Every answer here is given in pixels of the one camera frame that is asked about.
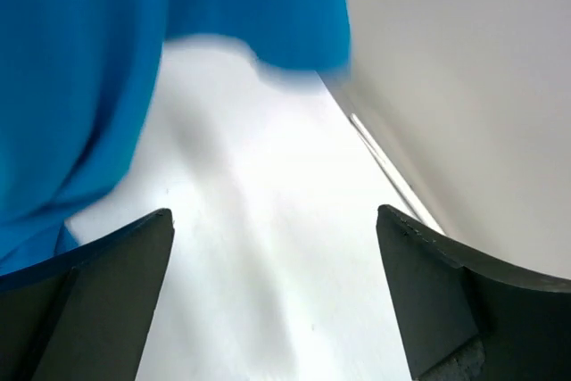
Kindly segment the blue t shirt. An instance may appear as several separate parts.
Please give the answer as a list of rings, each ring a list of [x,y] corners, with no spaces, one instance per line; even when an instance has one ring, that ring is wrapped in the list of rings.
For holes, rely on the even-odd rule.
[[[163,45],[243,41],[286,70],[350,57],[346,0],[1,0],[1,270],[66,253],[66,220],[124,177]]]

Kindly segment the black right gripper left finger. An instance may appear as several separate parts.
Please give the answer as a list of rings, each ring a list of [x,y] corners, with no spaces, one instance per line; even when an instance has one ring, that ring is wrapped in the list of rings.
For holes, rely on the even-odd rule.
[[[3,380],[133,380],[173,245],[169,209],[1,277]]]

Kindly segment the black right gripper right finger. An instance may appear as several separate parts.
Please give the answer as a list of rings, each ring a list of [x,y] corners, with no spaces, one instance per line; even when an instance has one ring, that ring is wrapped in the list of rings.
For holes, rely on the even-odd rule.
[[[570,282],[441,235],[390,205],[377,239],[415,380],[568,380]]]

